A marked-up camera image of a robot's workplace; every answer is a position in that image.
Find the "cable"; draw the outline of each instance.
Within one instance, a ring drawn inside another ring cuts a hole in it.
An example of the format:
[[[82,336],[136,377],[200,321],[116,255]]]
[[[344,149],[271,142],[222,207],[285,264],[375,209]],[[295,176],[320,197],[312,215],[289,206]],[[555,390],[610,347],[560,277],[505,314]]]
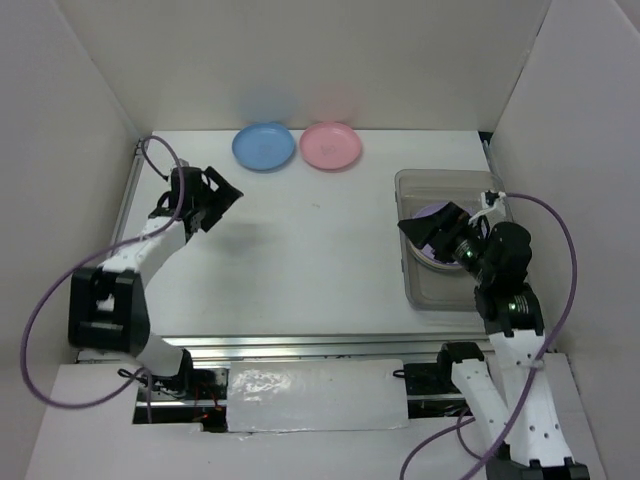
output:
[[[531,195],[526,195],[523,193],[507,193],[506,196],[508,198],[521,198],[524,200],[529,200],[533,203],[537,203],[538,205],[543,207],[545,210],[547,210],[557,220],[558,224],[560,225],[560,228],[562,229],[562,233],[564,233],[564,236],[567,240],[567,245],[569,246],[569,255],[571,257],[571,287],[569,288],[569,297],[567,298],[567,303],[564,307],[564,310],[562,311],[562,314],[560,315],[560,319],[558,320],[558,323],[556,323],[555,327],[551,330],[551,333],[549,334],[547,339],[544,341],[544,343],[540,347],[540,350],[535,356],[535,360],[540,360],[542,359],[545,352],[547,351],[547,348],[549,348],[549,345],[551,345],[551,343],[553,343],[555,339],[558,337],[558,335],[560,334],[560,331],[562,330],[562,327],[564,327],[564,324],[567,322],[567,319],[569,317],[569,312],[571,311],[571,307],[573,306],[573,301],[576,296],[576,288],[578,285],[578,257],[576,255],[576,249],[573,243],[573,238],[571,238],[571,233],[569,232],[569,227],[567,227],[567,224],[562,219],[560,214],[551,205],[544,202],[543,200],[540,200],[539,198],[533,197]],[[533,381],[535,380],[536,373],[537,373],[536,369],[531,369],[531,371],[529,372],[524,388],[522,389],[522,393],[520,394],[520,398],[518,399],[518,402],[516,403],[516,406],[513,409],[513,412],[511,413],[509,420],[507,420],[507,423],[505,424],[504,429],[502,430],[500,435],[498,435],[498,438],[496,438],[496,440],[493,442],[493,445],[491,445],[491,447],[489,447],[487,452],[484,455],[482,455],[482,457],[473,466],[473,468],[469,470],[464,476],[462,476],[460,480],[471,480],[473,476],[476,473],[478,473],[498,451],[498,449],[502,445],[502,442],[504,442],[504,440],[507,438],[507,435],[509,435],[509,432],[515,425],[516,420],[518,419],[518,416],[520,415],[520,413],[522,412],[522,409],[524,408],[524,404],[527,401],[529,392],[531,392],[531,388],[533,386]],[[467,425],[467,423],[462,422],[460,427],[464,425]],[[444,433],[449,433],[450,431],[453,431],[456,428],[457,428],[456,426],[450,427],[450,429],[445,429],[446,432],[445,430],[442,430],[440,434],[444,435]],[[430,441],[427,441],[427,440],[425,440],[420,445],[418,445],[418,447],[420,448],[416,447],[416,449],[414,449],[409,454],[407,459],[404,461],[403,468],[400,471],[400,480],[404,480],[404,472],[406,471],[406,467],[408,466],[411,459],[415,456],[417,451],[419,451],[422,447],[430,443]]]
[[[145,139],[143,139],[141,141],[141,150],[142,150],[142,156],[144,157],[145,161],[149,164],[149,166],[153,169],[154,172],[156,172],[158,175],[160,175],[160,177],[165,181],[168,182],[169,181],[169,176],[163,174],[160,169],[158,167],[156,167],[155,163],[153,163],[151,161],[151,159],[149,158],[149,154],[147,153],[147,143],[149,142],[149,140],[151,139],[151,137],[147,137]]]
[[[467,414],[467,412],[469,412],[469,407],[466,407],[460,412],[460,415],[458,415],[458,420],[456,421],[456,436],[458,437],[458,442],[460,442],[460,446],[464,449],[464,451],[476,460],[480,460],[482,457],[471,450],[469,445],[467,445],[467,442],[465,442],[464,438],[462,438],[462,419]]]
[[[44,393],[42,393],[42,391],[39,390],[38,387],[36,387],[36,385],[33,383],[33,380],[31,379],[31,375],[29,373],[29,367],[27,365],[27,346],[29,344],[29,336],[31,335],[31,330],[33,329],[33,325],[36,321],[36,318],[38,318],[38,314],[42,310],[42,307],[44,307],[44,305],[47,303],[51,295],[53,295],[53,293],[60,287],[60,285],[62,285],[62,283],[67,278],[69,278],[77,269],[79,269],[83,265],[89,262],[92,262],[97,258],[100,258],[112,252],[113,250],[125,247],[127,245],[133,245],[134,243],[161,235],[171,225],[173,225],[173,223],[176,222],[176,220],[178,220],[178,216],[180,215],[180,212],[182,210],[182,204],[184,202],[184,172],[182,171],[182,164],[180,163],[178,155],[176,155],[176,152],[173,150],[171,145],[169,145],[169,143],[166,140],[156,135],[149,135],[148,137],[142,140],[142,152],[143,152],[143,155],[145,155],[145,158],[147,158],[146,143],[149,142],[150,140],[155,140],[157,142],[160,142],[162,145],[164,145],[164,147],[171,154],[171,157],[173,157],[176,167],[178,168],[178,176],[180,178],[180,193],[178,195],[178,205],[176,207],[176,211],[171,217],[171,219],[169,219],[169,221],[165,223],[162,227],[158,228],[157,230],[154,230],[153,232],[151,232],[150,234],[144,237],[138,236],[138,237],[130,238],[127,240],[122,240],[121,242],[117,242],[114,245],[103,248],[102,250],[96,253],[93,253],[88,257],[82,259],[78,263],[76,263],[73,267],[71,267],[69,270],[64,272],[58,279],[56,279],[51,285],[51,287],[49,287],[49,289],[45,291],[45,293],[42,295],[42,298],[38,300],[38,303],[36,303],[36,306],[31,312],[31,315],[27,320],[27,324],[24,327],[24,332],[22,333],[22,340],[20,341],[20,373],[22,374],[22,381],[24,382],[27,389],[29,389],[29,391],[34,397],[36,397],[38,400],[40,400],[42,403],[48,406],[55,407],[55,408],[62,408],[66,410],[80,410],[84,408],[95,407],[96,405],[101,405],[105,402],[108,402],[112,398],[118,396],[129,385],[131,385],[131,383],[133,383],[136,380],[136,377],[138,377],[141,374],[144,374],[149,379],[149,384],[147,388],[147,417],[148,417],[149,423],[151,423],[151,392],[153,389],[153,380],[152,380],[153,376],[151,372],[149,372],[149,370],[147,370],[144,367],[136,370],[132,378],[127,380],[117,390],[115,390],[114,392],[108,395],[105,395],[104,397],[98,398],[96,400],[92,400],[90,402],[66,403],[66,402],[60,402],[60,401],[54,400],[48,397],[47,395],[45,395]]]

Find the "white panel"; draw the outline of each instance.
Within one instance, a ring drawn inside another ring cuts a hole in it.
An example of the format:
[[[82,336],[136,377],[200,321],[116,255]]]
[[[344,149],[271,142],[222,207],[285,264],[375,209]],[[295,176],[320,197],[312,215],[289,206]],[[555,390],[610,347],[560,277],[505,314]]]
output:
[[[61,0],[143,130],[493,130],[549,0]]]
[[[22,329],[53,280],[108,241],[133,142],[50,2],[3,2],[0,65],[0,464],[13,480],[24,478],[44,413],[18,371]],[[67,309],[63,288],[30,342],[44,392],[70,359]]]
[[[640,422],[638,205],[640,35],[612,0],[555,0],[493,139],[509,190],[556,206],[579,258],[561,343],[612,479],[637,477]],[[532,277],[554,323],[569,285],[564,238],[549,215],[513,200],[533,232]]]
[[[476,132],[360,131],[364,153],[327,173],[296,154],[258,174],[231,153],[236,132],[159,132],[191,165],[245,196],[172,256],[146,290],[159,335],[484,332],[472,312],[418,312],[405,296],[394,176],[403,168],[487,170]],[[297,139],[301,132],[294,131]],[[171,159],[152,144],[168,171]],[[124,229],[136,235],[167,188],[144,167]]]
[[[241,362],[229,371],[230,432],[409,426],[402,360]]]
[[[562,355],[549,357],[549,381],[563,431],[576,458],[589,463],[592,480],[605,480],[566,359]],[[118,367],[63,366],[54,395],[96,398],[121,385]],[[132,387],[90,410],[48,409],[27,479],[389,480],[398,478],[402,461],[419,442],[455,422],[450,418],[420,419],[412,420],[408,428],[370,432],[214,434],[200,432],[193,424],[132,425],[134,402]],[[471,448],[480,451],[482,439],[476,426],[465,427],[464,435]],[[450,434],[415,457],[407,480],[455,480],[473,464],[455,434]],[[483,473],[474,477],[484,479]]]

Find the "wall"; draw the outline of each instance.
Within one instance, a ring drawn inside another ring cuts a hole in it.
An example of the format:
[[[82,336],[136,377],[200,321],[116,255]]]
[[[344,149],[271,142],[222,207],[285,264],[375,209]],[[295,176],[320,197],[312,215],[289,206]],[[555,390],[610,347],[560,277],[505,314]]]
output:
[[[554,0],[492,142],[509,190],[548,200],[579,257],[569,353],[612,480],[636,478],[640,421],[640,35],[613,0]],[[532,281],[553,322],[569,283],[568,250],[541,209],[512,202],[534,232]]]
[[[48,1],[3,4],[0,64],[0,476],[14,480],[24,477],[44,412],[20,379],[22,329],[53,280],[108,241],[133,139]],[[30,344],[33,376],[45,392],[70,359],[62,290]]]
[[[136,125],[493,130],[550,0],[60,0]]]

